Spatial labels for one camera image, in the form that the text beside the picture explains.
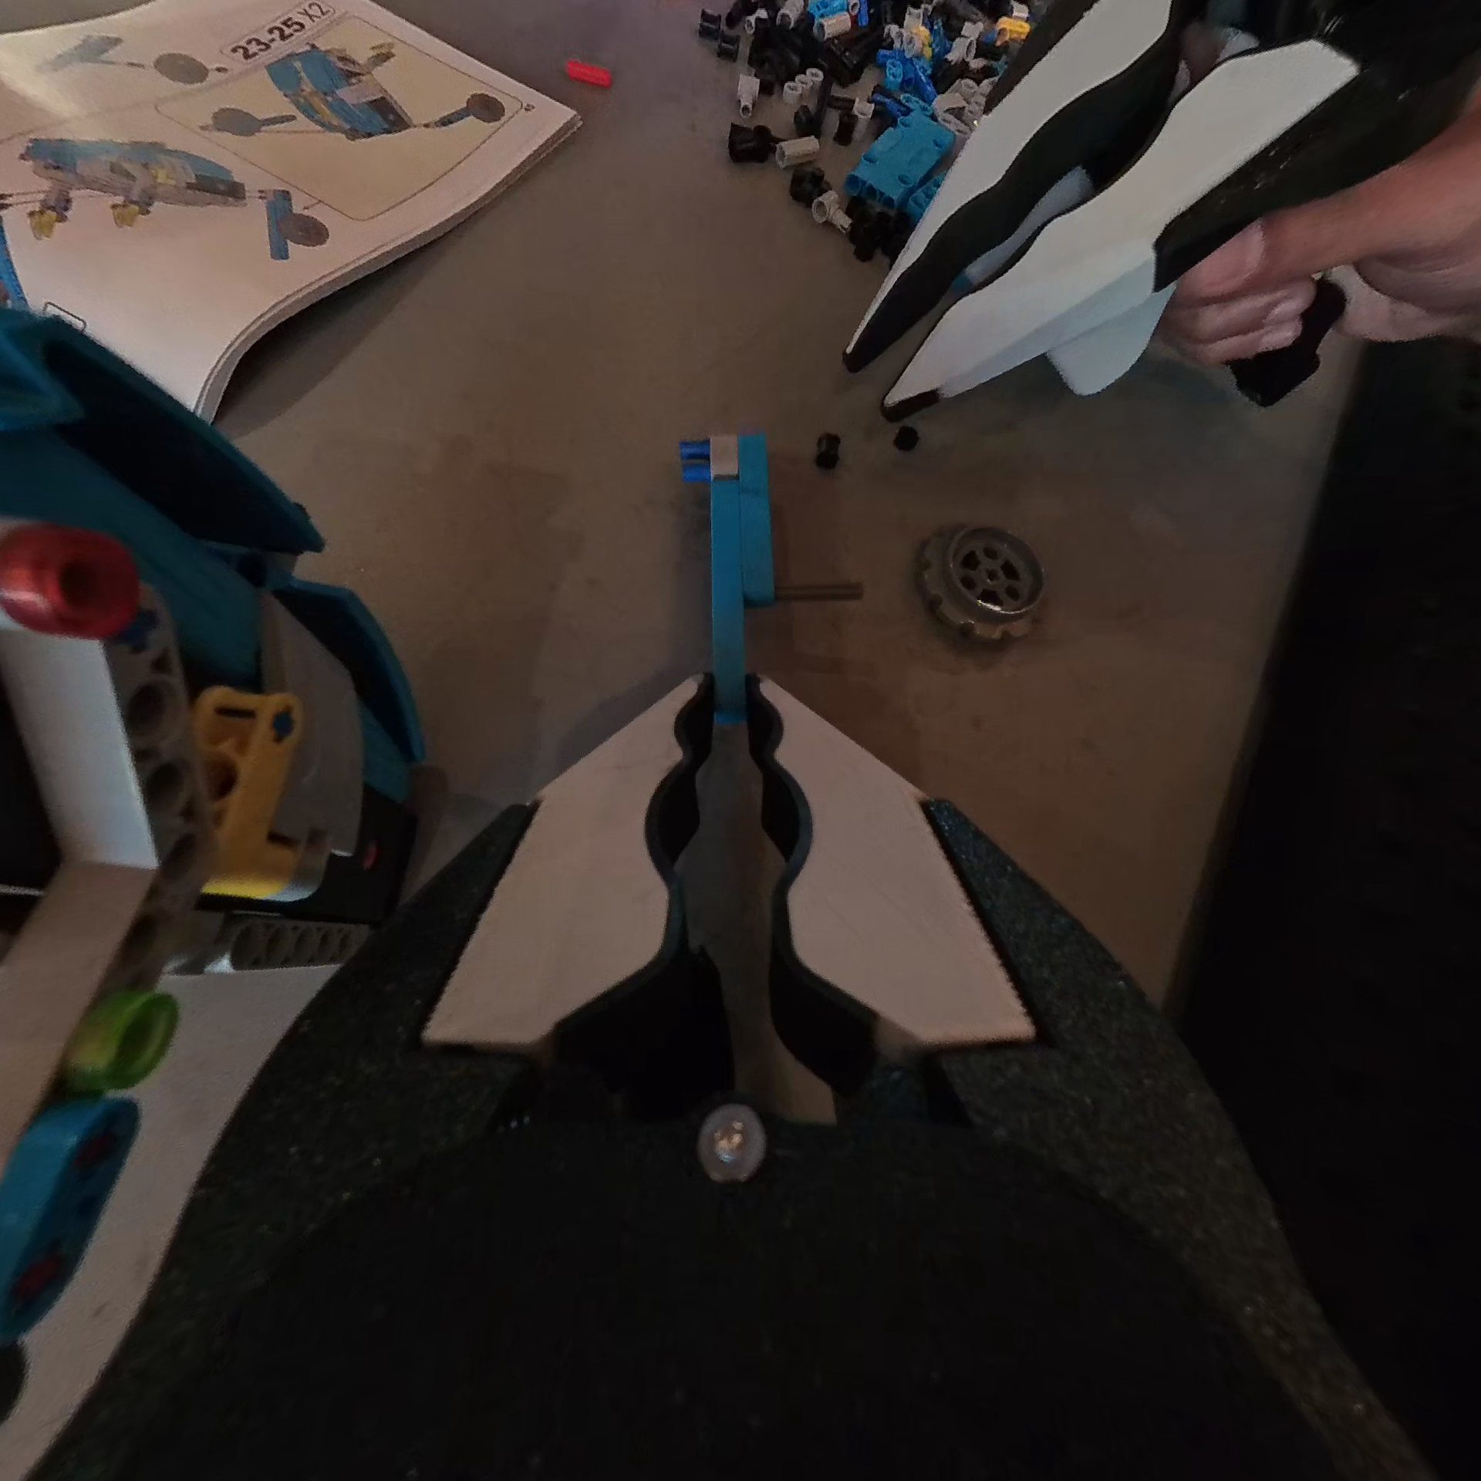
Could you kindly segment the grey toothed wheel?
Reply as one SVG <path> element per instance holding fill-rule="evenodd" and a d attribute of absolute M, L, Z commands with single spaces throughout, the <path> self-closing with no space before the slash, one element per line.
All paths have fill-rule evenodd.
<path fill-rule="evenodd" d="M 915 584 L 925 610 L 966 642 L 1018 639 L 1032 628 L 1047 573 L 1006 529 L 954 526 L 917 550 Z"/>

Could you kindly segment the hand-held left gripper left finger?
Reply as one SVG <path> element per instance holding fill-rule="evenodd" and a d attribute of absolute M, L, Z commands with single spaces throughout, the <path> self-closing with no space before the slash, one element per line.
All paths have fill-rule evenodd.
<path fill-rule="evenodd" d="M 546 785 L 421 1033 L 429 1047 L 530 1051 L 659 961 L 681 906 L 659 799 L 705 715 L 689 676 Z"/>

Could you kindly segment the teal short beam with pins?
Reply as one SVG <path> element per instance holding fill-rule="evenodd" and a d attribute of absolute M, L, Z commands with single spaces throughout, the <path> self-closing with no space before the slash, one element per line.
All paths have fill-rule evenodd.
<path fill-rule="evenodd" d="M 711 526 L 731 529 L 713 545 L 731 558 L 745 610 L 776 603 L 768 440 L 757 433 L 690 438 L 677 445 L 681 477 L 705 488 Z"/>

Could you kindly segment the folded instruction booklet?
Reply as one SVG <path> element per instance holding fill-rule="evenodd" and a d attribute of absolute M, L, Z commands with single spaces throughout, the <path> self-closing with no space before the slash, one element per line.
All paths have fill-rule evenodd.
<path fill-rule="evenodd" d="M 376 4 L 3 23 L 3 308 L 78 330 L 212 419 L 261 339 L 578 129 Z"/>

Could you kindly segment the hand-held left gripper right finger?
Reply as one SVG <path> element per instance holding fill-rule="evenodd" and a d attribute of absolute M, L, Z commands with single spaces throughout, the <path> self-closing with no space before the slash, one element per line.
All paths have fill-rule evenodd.
<path fill-rule="evenodd" d="M 763 829 L 783 859 L 770 1017 L 789 1051 L 972 1051 L 1035 1025 L 924 795 L 778 683 L 749 678 Z"/>

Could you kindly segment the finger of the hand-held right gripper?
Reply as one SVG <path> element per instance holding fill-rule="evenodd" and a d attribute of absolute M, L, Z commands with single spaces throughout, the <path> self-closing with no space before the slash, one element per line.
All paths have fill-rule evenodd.
<path fill-rule="evenodd" d="M 847 372 L 878 360 L 967 270 L 1008 247 L 1066 176 L 1129 159 L 1170 99 L 1181 31 L 1176 2 L 1048 7 L 856 330 Z"/>
<path fill-rule="evenodd" d="M 1356 59 L 1321 41 L 1215 65 L 1120 177 L 941 315 L 881 399 L 883 415 L 902 420 L 1139 310 L 1159 292 L 1162 232 L 1358 75 Z"/>

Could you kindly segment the person's right hand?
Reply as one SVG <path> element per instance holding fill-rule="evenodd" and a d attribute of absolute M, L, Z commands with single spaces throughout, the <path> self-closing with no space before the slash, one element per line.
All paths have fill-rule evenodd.
<path fill-rule="evenodd" d="M 1159 336 L 1218 367 L 1296 341 L 1319 279 L 1342 284 L 1350 339 L 1479 336 L 1479 106 L 1359 185 L 1270 213 L 1183 276 Z"/>

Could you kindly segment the teal long holed beam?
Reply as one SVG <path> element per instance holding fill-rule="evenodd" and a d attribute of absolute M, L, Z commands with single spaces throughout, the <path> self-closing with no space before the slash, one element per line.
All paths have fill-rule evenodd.
<path fill-rule="evenodd" d="M 747 720 L 747 600 L 742 540 L 742 487 L 737 479 L 710 485 L 711 676 L 718 726 Z"/>

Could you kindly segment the pile of small building pieces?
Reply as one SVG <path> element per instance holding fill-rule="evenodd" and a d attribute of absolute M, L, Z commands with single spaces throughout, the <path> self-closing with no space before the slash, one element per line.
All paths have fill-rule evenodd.
<path fill-rule="evenodd" d="M 732 73 L 724 158 L 783 177 L 854 260 L 894 261 L 982 124 L 1042 2 L 698 4 Z"/>

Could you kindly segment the blue grey toy robot model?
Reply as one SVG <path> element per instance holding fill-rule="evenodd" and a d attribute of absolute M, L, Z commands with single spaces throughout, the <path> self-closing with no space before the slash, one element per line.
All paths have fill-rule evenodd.
<path fill-rule="evenodd" d="M 152 381 L 3 291 L 3 1420 L 178 1026 L 172 976 L 326 970 L 402 895 L 423 761 L 322 537 Z"/>

